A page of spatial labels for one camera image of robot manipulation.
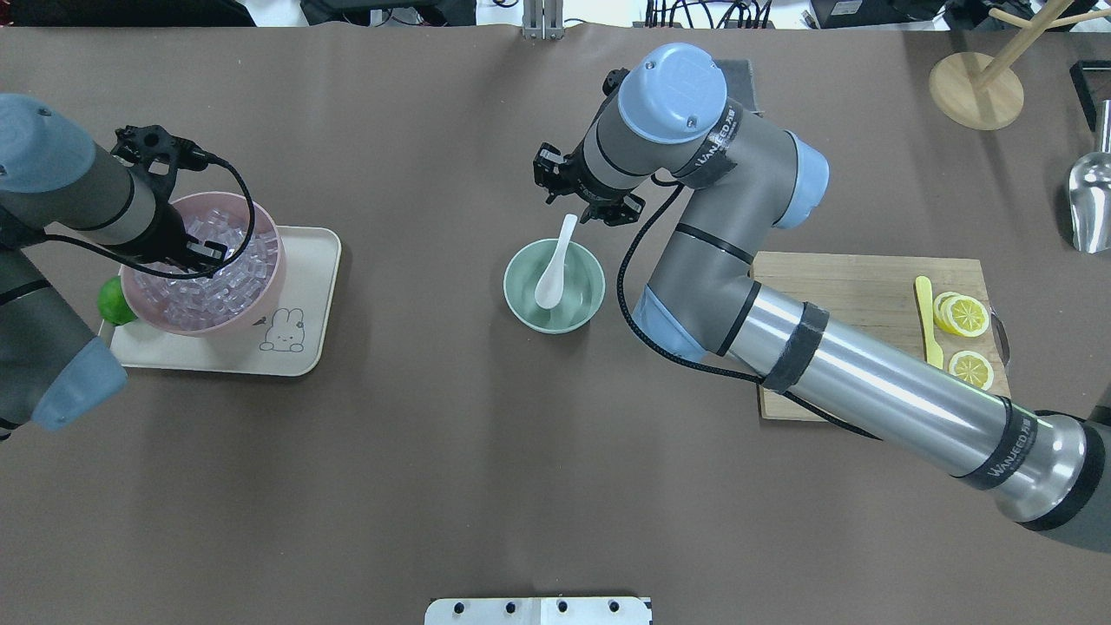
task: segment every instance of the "gray robotic arm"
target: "gray robotic arm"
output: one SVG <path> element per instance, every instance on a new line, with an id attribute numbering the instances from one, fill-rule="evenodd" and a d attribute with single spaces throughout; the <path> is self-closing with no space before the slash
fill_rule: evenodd
<path id="1" fill-rule="evenodd" d="M 691 362 L 713 353 L 857 429 L 990 493 L 1010 520 L 1111 552 L 1111 485 L 1097 420 L 1035 415 L 750 279 L 767 233 L 801 223 L 825 191 L 825 159 L 732 101 L 720 69 L 683 43 L 611 72 L 570 154 L 543 144 L 538 184 L 588 202 L 583 220 L 634 221 L 631 191 L 660 168 L 695 189 L 632 319 Z"/>
<path id="2" fill-rule="evenodd" d="M 117 138 L 109 154 L 47 104 L 0 93 L 0 441 L 29 421 L 57 430 L 127 381 L 104 344 L 20 251 L 50 239 L 98 249 L 48 234 L 47 225 L 79 231 L 133 266 L 162 261 L 198 271 L 181 278 L 211 274 L 234 260 L 224 259 L 224 245 L 189 235 L 169 194 L 179 169 L 216 163 L 242 184 L 238 172 L 161 127 L 127 127 Z M 154 161 L 167 171 L 152 173 Z M 253 211 L 248 236 L 252 224 Z"/>

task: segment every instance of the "green bowl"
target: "green bowl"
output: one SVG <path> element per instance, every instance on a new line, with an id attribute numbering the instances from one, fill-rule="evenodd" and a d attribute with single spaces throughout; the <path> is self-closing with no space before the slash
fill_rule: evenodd
<path id="1" fill-rule="evenodd" d="M 537 304 L 540 275 L 556 252 L 556 239 L 524 245 L 506 266 L 506 302 L 522 324 L 549 335 L 569 333 L 594 316 L 605 296 L 602 265 L 590 250 L 571 241 L 563 263 L 563 298 L 551 310 Z"/>

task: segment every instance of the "round wooden base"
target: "round wooden base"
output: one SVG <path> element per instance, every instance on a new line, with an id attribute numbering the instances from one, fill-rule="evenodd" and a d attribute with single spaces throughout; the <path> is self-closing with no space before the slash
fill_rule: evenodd
<path id="1" fill-rule="evenodd" d="M 1010 68 L 980 90 L 972 87 L 992 57 L 979 52 L 950 54 L 930 71 L 930 94 L 953 121 L 977 130 L 999 130 L 1022 111 L 1022 83 Z"/>

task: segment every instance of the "wooden stand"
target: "wooden stand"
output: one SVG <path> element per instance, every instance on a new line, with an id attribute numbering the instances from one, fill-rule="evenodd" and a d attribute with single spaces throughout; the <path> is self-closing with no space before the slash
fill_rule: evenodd
<path id="1" fill-rule="evenodd" d="M 1011 64 L 1050 28 L 1073 24 L 1111 14 L 1111 10 L 1057 19 L 1072 0 L 1050 0 L 1027 21 L 992 9 L 989 14 L 1022 29 L 998 57 L 958 52 L 942 59 L 930 71 L 930 94 L 938 108 L 953 121 L 975 130 L 999 130 L 1022 111 L 1022 82 Z"/>

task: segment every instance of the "white mounting plate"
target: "white mounting plate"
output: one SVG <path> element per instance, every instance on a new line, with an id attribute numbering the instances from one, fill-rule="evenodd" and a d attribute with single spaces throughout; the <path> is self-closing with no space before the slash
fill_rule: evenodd
<path id="1" fill-rule="evenodd" d="M 651 625 L 652 599 L 649 597 L 436 599 L 424 612 L 424 625 L 471 624 Z"/>
<path id="2" fill-rule="evenodd" d="M 279 225 L 286 248 L 286 282 L 274 310 L 254 326 L 228 335 L 188 337 L 163 333 L 136 321 L 100 324 L 100 339 L 124 367 L 189 370 L 226 374 L 301 376 L 317 366 L 332 306 L 340 265 L 340 238 L 328 228 Z M 270 343 L 267 335 L 296 326 L 301 343 Z"/>

